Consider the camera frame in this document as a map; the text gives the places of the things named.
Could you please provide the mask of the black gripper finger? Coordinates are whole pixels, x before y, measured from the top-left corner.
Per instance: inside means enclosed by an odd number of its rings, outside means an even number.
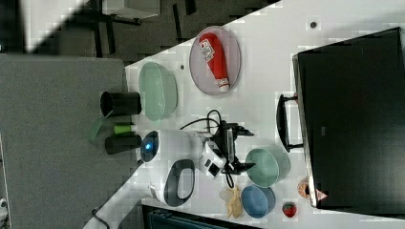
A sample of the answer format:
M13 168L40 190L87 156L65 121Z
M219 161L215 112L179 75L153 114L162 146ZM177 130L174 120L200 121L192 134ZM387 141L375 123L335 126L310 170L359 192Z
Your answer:
M243 126L237 127L237 135L254 136L254 134Z
M240 173L246 172L247 170L249 170L253 166L255 166L255 163L253 163L253 162L243 162L243 163L238 162L235 165L235 170L236 170L237 174L240 174Z

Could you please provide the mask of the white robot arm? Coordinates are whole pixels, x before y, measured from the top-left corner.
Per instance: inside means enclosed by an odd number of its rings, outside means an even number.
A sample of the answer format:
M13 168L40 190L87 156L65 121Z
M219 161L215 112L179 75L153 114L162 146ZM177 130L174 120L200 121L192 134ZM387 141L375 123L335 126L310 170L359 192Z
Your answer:
M148 133L140 145L141 164L128 180L100 207L83 229L118 229L142 198L178 207L191 196L181 189L194 190L195 177L220 174L239 175L252 168L236 157L235 140L253 133L237 123L221 121L216 133L186 130L158 130Z

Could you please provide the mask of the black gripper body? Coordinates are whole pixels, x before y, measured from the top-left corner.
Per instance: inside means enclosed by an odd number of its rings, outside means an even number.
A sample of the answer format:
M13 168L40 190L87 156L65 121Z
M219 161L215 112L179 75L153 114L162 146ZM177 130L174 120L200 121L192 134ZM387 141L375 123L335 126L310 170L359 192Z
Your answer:
M235 140L237 138L237 124L227 123L225 120L220 122L220 125L214 134L214 141L220 149L223 157L226 159L224 170L235 175L236 150Z

